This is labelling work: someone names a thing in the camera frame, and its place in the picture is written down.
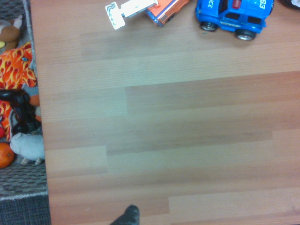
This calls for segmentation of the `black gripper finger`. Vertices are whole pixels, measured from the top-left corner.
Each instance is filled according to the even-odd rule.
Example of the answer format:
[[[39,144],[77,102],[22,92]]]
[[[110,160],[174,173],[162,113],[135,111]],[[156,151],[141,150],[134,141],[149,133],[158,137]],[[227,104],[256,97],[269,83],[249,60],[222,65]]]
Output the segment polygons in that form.
[[[110,225],[139,225],[140,211],[139,208],[133,204],[129,205],[124,213],[115,219]]]

